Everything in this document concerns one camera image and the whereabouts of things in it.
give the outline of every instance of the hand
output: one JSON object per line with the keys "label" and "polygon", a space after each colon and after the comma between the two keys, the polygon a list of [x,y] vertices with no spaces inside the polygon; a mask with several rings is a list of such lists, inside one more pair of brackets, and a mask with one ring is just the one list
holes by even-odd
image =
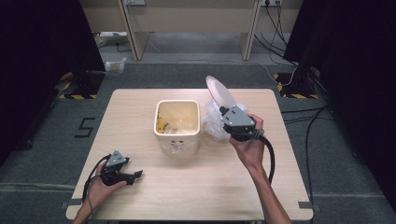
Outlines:
{"label": "hand", "polygon": [[[263,120],[254,114],[250,115],[256,122],[255,128],[262,130]],[[260,140],[247,140],[239,142],[232,137],[230,143],[236,150],[239,160],[245,165],[248,171],[262,171],[262,157],[265,144]]]}
{"label": "hand", "polygon": [[[100,164],[98,166],[98,168],[96,169],[95,175],[100,174],[100,171],[102,170],[102,167],[104,165],[105,165],[105,162],[103,162],[102,164]],[[91,182],[90,187],[88,188],[88,195],[87,195],[87,198],[89,197],[89,200],[91,200],[92,209],[93,210],[96,209],[114,191],[124,187],[125,185],[127,185],[126,181],[121,181],[115,185],[107,186],[106,184],[103,183],[100,176],[97,176],[96,178],[94,178]]]}

